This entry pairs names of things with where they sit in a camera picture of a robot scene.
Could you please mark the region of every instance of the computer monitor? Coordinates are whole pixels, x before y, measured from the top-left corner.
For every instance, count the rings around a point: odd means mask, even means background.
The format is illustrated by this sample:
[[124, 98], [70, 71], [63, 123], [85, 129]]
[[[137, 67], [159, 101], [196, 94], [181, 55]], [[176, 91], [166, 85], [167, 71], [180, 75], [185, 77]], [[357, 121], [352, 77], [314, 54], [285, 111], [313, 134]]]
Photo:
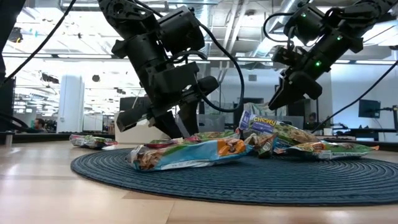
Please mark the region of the computer monitor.
[[380, 101], [360, 100], [358, 116], [360, 118], [380, 118], [380, 108]]

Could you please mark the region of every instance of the ceiling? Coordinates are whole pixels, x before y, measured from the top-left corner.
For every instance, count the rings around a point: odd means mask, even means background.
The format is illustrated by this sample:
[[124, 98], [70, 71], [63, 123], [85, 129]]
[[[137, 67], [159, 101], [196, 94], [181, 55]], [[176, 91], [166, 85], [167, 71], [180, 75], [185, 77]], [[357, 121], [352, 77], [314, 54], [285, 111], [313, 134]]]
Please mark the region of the ceiling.
[[[214, 33], [217, 40], [235, 55], [246, 57], [265, 57], [277, 43], [264, 39], [262, 26], [266, 16], [284, 10], [284, 4], [294, 0], [169, 0], [144, 1], [154, 9], [167, 13], [168, 9], [186, 5], [195, 8], [195, 14]], [[62, 17], [70, 0], [29, 0], [17, 18], [16, 27], [22, 28], [23, 41], [19, 44], [8, 42], [3, 53], [29, 54], [46, 38], [55, 23]], [[355, 1], [328, 0], [314, 3], [322, 11], [331, 6], [347, 6]], [[383, 59], [391, 54], [387, 46], [398, 45], [398, 21], [389, 21], [376, 25], [364, 35], [365, 44], [372, 50], [359, 54], [348, 52], [346, 57], [360, 60]], [[285, 39], [280, 30], [271, 34], [275, 39]], [[56, 31], [53, 37], [40, 51], [40, 54], [80, 54], [110, 55], [113, 44], [120, 39], [116, 31], [106, 22], [96, 1], [77, 0], [72, 12]], [[221, 56], [221, 51], [211, 41], [206, 41], [211, 56]], [[5, 58], [8, 73], [21, 62], [21, 58]], [[44, 83], [40, 78], [46, 73], [61, 79], [66, 73], [82, 74], [86, 81], [86, 107], [90, 111], [102, 110], [106, 113], [117, 111], [116, 99], [123, 96], [143, 95], [139, 80], [131, 64], [126, 60], [95, 60], [82, 62], [70, 60], [33, 59], [18, 74], [17, 85], [21, 89], [35, 89], [46, 97], [59, 94], [58, 84]], [[93, 75], [101, 77], [100, 82], [92, 80]], [[123, 89], [126, 94], [120, 95], [114, 89]]]

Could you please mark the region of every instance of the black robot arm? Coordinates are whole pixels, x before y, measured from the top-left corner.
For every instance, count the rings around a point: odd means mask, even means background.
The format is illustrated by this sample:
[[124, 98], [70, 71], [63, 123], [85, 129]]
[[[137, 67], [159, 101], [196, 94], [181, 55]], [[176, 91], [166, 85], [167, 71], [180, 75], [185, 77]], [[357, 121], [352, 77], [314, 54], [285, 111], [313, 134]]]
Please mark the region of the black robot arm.
[[274, 110], [303, 99], [316, 100], [322, 87], [315, 81], [347, 51], [363, 49], [361, 38], [398, 2], [398, 0], [362, 0], [345, 8], [331, 8], [324, 14], [312, 3], [303, 5], [286, 23], [285, 35], [296, 36], [304, 44], [319, 41], [307, 52], [279, 47], [272, 61], [289, 67], [282, 71], [280, 85], [269, 102]]
[[186, 58], [188, 54], [206, 59], [206, 55], [198, 52], [205, 41], [193, 11], [183, 6], [157, 20], [154, 12], [141, 7], [139, 1], [98, 2], [108, 23], [124, 39], [116, 41], [112, 53], [129, 58], [148, 96], [139, 106], [119, 114], [116, 124], [120, 131], [147, 118], [171, 138], [180, 138], [182, 134], [170, 111], [179, 105], [179, 115], [187, 131], [197, 133], [198, 102], [203, 95], [217, 89], [218, 82], [212, 76], [197, 80], [199, 68], [195, 62], [174, 66], [178, 57]]

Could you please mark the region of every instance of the blue round rug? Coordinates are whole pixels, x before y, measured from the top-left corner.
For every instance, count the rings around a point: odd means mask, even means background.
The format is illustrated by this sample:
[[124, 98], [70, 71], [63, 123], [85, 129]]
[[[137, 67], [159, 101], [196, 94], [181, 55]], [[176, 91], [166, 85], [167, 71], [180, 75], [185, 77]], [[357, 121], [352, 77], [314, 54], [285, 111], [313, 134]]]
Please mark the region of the blue round rug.
[[124, 160], [130, 150], [81, 156], [71, 168], [104, 184], [192, 200], [296, 206], [398, 203], [398, 164], [390, 162], [247, 156], [213, 167], [139, 172]]

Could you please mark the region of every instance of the wooden surface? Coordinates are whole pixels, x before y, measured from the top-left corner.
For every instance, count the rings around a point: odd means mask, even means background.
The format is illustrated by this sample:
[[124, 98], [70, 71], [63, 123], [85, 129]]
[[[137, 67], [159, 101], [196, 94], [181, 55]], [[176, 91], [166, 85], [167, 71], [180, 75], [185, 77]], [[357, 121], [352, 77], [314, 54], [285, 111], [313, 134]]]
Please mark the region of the wooden surface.
[[[195, 202], [117, 189], [83, 179], [70, 170], [74, 158], [91, 152], [94, 151], [73, 148], [69, 142], [0, 147], [0, 223], [398, 223], [398, 205], [260, 207]], [[396, 152], [374, 152], [370, 157], [398, 162]]]

